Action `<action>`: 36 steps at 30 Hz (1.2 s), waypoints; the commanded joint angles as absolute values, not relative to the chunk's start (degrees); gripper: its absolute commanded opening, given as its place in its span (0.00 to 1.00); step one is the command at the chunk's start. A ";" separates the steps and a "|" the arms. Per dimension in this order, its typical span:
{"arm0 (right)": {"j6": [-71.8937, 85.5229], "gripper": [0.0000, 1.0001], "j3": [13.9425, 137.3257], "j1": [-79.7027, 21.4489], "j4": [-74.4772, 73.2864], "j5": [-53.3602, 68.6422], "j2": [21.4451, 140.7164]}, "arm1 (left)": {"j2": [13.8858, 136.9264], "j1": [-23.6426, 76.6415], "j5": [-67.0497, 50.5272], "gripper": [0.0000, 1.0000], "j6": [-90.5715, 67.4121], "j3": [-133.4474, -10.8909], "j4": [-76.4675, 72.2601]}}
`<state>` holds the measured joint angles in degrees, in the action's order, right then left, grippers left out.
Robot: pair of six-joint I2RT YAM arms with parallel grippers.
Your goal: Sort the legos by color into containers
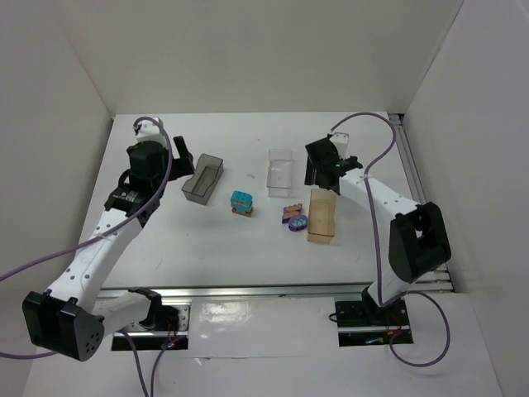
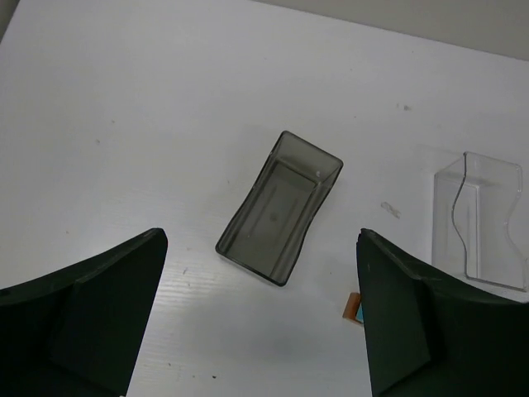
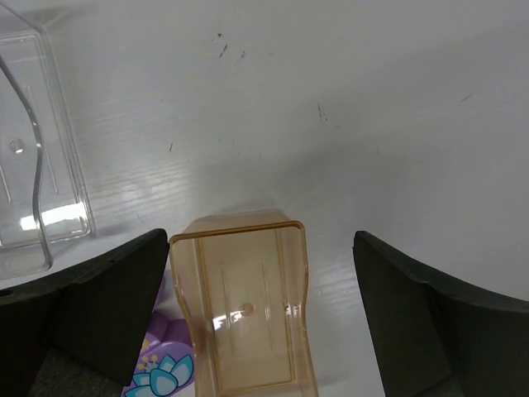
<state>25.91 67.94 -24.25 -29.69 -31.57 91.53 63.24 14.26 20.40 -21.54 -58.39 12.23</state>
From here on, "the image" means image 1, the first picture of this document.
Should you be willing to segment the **teal round printed lego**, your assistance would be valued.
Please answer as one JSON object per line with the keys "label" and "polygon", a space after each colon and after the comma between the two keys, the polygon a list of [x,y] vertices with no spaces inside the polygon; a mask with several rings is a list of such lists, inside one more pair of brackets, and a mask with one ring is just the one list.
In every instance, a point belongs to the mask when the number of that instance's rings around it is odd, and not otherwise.
{"label": "teal round printed lego", "polygon": [[230,199],[231,207],[239,212],[249,212],[253,208],[253,196],[246,192],[235,190]]}

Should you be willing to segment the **brown lego brick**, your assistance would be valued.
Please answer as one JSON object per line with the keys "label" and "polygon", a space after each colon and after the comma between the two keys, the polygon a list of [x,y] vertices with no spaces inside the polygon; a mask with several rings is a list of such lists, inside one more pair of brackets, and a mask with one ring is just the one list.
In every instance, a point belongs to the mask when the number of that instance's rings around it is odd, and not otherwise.
{"label": "brown lego brick", "polygon": [[242,211],[242,210],[239,210],[237,208],[231,208],[231,211],[234,214],[238,214],[238,215],[241,215],[241,216],[244,216],[244,217],[247,217],[247,218],[251,218],[252,213],[253,213],[253,208],[251,208],[249,211]]}

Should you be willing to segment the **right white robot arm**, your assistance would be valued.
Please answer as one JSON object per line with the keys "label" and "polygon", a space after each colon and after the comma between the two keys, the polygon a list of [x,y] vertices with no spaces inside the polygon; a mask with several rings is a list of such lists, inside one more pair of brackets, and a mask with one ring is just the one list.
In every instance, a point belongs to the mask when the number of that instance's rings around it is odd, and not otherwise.
{"label": "right white robot arm", "polygon": [[374,224],[376,281],[361,294],[359,315],[384,321],[411,285],[451,258],[441,209],[406,198],[341,156],[329,136],[306,145],[306,185],[331,190],[369,211]]}

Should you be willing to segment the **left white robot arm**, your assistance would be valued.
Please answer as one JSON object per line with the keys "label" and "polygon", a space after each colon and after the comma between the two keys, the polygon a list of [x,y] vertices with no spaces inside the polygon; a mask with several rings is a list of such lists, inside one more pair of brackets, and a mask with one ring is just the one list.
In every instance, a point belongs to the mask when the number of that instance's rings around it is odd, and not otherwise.
{"label": "left white robot arm", "polygon": [[139,140],[126,153],[129,167],[109,194],[93,231],[93,242],[77,250],[64,273],[42,293],[31,291],[22,312],[31,342],[78,361],[91,358],[105,336],[132,323],[152,329],[170,316],[160,294],[130,288],[101,307],[98,294],[124,250],[160,206],[167,182],[194,172],[182,136],[173,139],[174,158],[163,136]]}

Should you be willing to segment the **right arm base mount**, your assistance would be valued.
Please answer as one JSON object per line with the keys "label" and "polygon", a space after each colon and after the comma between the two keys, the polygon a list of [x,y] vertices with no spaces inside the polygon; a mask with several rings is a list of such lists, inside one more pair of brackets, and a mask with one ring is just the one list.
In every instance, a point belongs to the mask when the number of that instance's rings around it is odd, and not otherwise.
{"label": "right arm base mount", "polygon": [[360,301],[335,302],[328,319],[337,326],[340,347],[413,344],[406,304],[400,300],[381,313],[367,314]]}

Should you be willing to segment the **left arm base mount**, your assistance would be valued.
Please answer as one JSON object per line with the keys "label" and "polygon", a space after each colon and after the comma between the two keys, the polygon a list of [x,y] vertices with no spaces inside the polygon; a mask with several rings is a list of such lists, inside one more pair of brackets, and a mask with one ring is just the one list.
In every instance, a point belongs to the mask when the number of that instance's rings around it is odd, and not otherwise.
{"label": "left arm base mount", "polygon": [[188,349],[188,331],[191,304],[185,301],[164,301],[162,314],[156,317],[155,325],[145,326],[139,321],[127,324],[125,332],[139,352]]}

